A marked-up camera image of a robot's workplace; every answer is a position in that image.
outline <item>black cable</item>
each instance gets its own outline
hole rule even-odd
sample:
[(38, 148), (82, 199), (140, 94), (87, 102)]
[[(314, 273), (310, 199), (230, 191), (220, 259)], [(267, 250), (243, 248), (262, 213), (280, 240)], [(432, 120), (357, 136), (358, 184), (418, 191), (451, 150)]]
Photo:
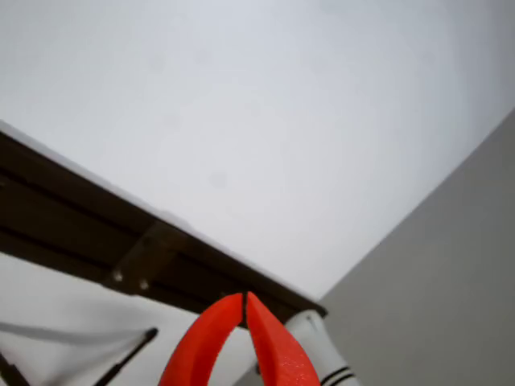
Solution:
[(158, 334), (157, 328), (150, 328), (145, 332), (145, 337), (121, 362), (114, 364), (93, 386), (106, 386), (113, 378), (133, 359), (145, 346)]
[(7, 386), (30, 386), (18, 368), (13, 364), (9, 364), (1, 352), (0, 378), (4, 380)]

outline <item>gray wall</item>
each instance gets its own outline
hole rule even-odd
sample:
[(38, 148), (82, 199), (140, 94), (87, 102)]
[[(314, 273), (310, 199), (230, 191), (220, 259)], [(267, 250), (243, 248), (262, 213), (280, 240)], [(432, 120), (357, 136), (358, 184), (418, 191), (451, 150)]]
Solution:
[(324, 303), (364, 386), (514, 385), (515, 113)]

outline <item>white surface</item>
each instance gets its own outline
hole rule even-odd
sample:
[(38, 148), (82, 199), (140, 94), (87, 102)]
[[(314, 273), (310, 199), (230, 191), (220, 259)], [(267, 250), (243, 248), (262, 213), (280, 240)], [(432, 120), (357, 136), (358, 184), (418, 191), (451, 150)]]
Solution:
[[(352, 373), (352, 369), (338, 372), (341, 368), (348, 367), (348, 364), (331, 341), (323, 319), (316, 311), (307, 310), (297, 314), (288, 321), (286, 328), (303, 347), (311, 363), (313, 363), (319, 380), (337, 372), (336, 375), (326, 381), (327, 384), (331, 384), (341, 376), (345, 376), (349, 372)], [(345, 382), (344, 386), (360, 386), (356, 378)]]
[(0, 5), (1, 119), (314, 298), (515, 104), (510, 0)]

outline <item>red plastic part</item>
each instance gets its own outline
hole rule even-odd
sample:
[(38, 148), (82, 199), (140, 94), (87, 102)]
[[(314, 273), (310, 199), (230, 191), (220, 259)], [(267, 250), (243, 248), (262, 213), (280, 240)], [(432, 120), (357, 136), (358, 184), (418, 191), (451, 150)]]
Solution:
[(207, 386), (225, 340), (242, 320), (243, 296), (222, 298), (204, 311), (181, 339), (159, 386)]
[(303, 348), (251, 292), (247, 298), (247, 324), (266, 386), (320, 386)]
[[(234, 294), (213, 304), (179, 342), (159, 386), (208, 386), (225, 340), (242, 320), (243, 296)], [(266, 386), (319, 386), (315, 369), (299, 343), (252, 293), (247, 324)]]

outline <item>metal bracket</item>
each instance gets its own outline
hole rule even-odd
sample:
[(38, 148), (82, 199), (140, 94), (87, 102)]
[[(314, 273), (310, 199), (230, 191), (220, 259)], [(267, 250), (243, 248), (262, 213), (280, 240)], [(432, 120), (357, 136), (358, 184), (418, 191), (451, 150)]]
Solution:
[(125, 294), (140, 294), (183, 249), (187, 234), (156, 221), (120, 260), (103, 285)]

